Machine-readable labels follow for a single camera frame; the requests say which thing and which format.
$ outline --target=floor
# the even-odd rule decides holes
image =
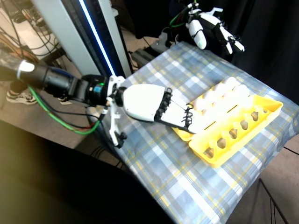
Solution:
[[[138,48],[147,46],[147,43],[143,39],[137,40],[129,31],[123,29],[122,32],[129,51],[135,51]],[[156,39],[146,37],[146,40],[152,44]],[[66,57],[63,58],[63,62],[68,71],[79,76],[76,68]],[[91,154],[99,145],[98,140],[93,135],[87,137],[76,135],[60,126],[53,121],[39,105],[25,106],[5,102],[5,94],[6,91],[0,87],[0,108],[4,103],[2,110],[0,110],[1,120],[61,145],[70,148],[77,147],[79,151],[86,154]],[[46,93],[42,93],[42,95],[58,110],[84,112],[84,108],[78,105],[61,105],[59,101],[52,96]],[[88,124],[87,119],[82,117],[67,116],[67,119],[78,125]],[[298,152],[299,136],[295,136],[291,139],[286,146]],[[100,160],[113,165],[117,165],[118,163],[118,160],[107,152],[100,154],[100,151],[98,151],[94,153],[93,156],[99,157]],[[273,159],[260,175],[289,223],[297,223],[299,220],[299,194],[297,192],[299,188],[298,159],[299,157],[297,155],[282,149],[278,156]],[[255,190],[256,183],[245,193],[227,223],[239,224],[249,221]],[[278,213],[276,213],[277,223],[282,223],[278,216]],[[259,191],[256,209],[252,217],[252,223],[270,223],[270,200],[263,189]]]

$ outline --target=yellow egg carton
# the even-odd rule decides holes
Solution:
[[[207,122],[199,127],[197,134],[174,128],[182,140],[189,142],[194,153],[213,168],[221,166],[253,139],[279,115],[283,107],[283,103],[279,101],[258,95],[231,98],[228,101],[225,95],[222,97],[217,98],[222,109],[215,108],[213,111],[212,104],[209,115],[202,119]],[[195,110],[195,113],[197,116],[204,115],[203,111]]]

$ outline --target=blue and white checkered cloth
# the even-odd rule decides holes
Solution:
[[[225,223],[242,195],[284,144],[299,132],[299,106],[209,51],[179,43],[127,78],[124,86],[157,84],[190,102],[234,76],[260,96],[284,103],[280,115],[219,168],[197,157],[174,131],[142,123],[123,109],[119,128],[128,139],[119,156],[176,223]],[[110,125],[107,116],[103,123]]]

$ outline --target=led light strip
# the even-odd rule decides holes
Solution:
[[[103,46],[103,44],[102,44],[102,42],[101,42],[101,40],[100,40],[100,37],[99,37],[99,35],[98,35],[98,33],[97,33],[95,27],[94,27],[93,21],[92,21],[90,15],[89,15],[89,13],[88,13],[88,10],[87,10],[87,8],[86,8],[86,5],[85,5],[85,3],[84,3],[84,0],[79,0],[79,2],[80,2],[80,5],[81,5],[81,7],[82,7],[82,9],[83,9],[83,11],[84,11],[84,14],[85,14],[86,19],[87,19],[87,21],[88,21],[88,23],[89,23],[89,26],[91,27],[91,29],[92,29],[92,31],[93,31],[93,35],[95,36],[95,39],[97,40],[98,45],[99,45],[99,47],[100,47],[100,49],[101,49],[101,51],[102,51],[102,53],[103,53],[103,55],[104,55],[104,58],[105,58],[105,60],[106,60],[106,62],[107,62],[107,65],[108,65],[109,69],[110,69],[112,75],[113,75],[113,76],[116,76],[116,74],[115,74],[115,72],[114,72],[114,70],[113,70],[113,68],[112,68],[112,65],[111,65],[111,63],[110,63],[110,61],[109,61],[109,59],[108,59],[108,56],[107,56],[107,54],[106,54],[106,51],[105,51],[105,49],[104,49],[104,46]]]

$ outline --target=sneaker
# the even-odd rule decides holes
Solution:
[[[22,92],[19,95],[13,95],[10,92],[7,92],[6,100],[11,103],[19,103],[26,105],[33,105],[37,103],[34,96],[32,96],[30,93],[25,92]]]
[[[62,105],[70,105],[72,104],[70,101],[67,100],[66,97],[64,98],[57,98]]]

